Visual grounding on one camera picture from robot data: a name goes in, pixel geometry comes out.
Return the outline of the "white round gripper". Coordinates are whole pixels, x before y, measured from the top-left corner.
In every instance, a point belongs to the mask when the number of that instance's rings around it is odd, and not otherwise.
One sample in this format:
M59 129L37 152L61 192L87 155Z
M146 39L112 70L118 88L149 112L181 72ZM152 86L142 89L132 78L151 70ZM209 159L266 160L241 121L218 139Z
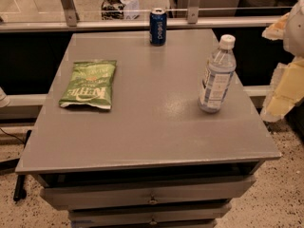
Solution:
M260 117L274 123L283 119L304 98L304 0L262 32L269 40L282 40L286 51L296 56L288 65L279 63L270 82Z

